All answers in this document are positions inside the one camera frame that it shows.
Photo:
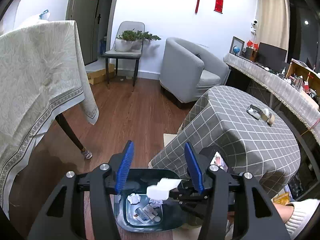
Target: globe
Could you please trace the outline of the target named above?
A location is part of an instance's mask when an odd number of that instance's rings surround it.
[[[233,47],[233,52],[234,52],[235,54],[237,54],[237,53],[240,52],[240,49],[239,49],[237,46],[234,46],[234,47]]]

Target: door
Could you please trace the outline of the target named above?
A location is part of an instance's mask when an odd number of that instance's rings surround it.
[[[98,5],[99,0],[69,0],[68,3],[66,19],[77,22],[84,65],[97,60]]]

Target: curtain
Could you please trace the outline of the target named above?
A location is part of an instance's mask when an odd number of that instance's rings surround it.
[[[259,0],[255,42],[263,42],[288,51],[289,28],[289,0]]]

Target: white sweater sleeve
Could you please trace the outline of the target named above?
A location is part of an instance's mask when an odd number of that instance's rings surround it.
[[[307,225],[312,215],[316,211],[320,200],[317,199],[307,199],[301,202],[291,202],[287,206],[293,206],[294,210],[286,222],[285,227],[291,237],[295,239],[298,234],[303,230]]]

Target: computer monitor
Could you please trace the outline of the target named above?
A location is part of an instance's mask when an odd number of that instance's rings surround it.
[[[286,56],[287,51],[285,49],[260,42],[256,62],[275,72],[281,73],[284,69]]]

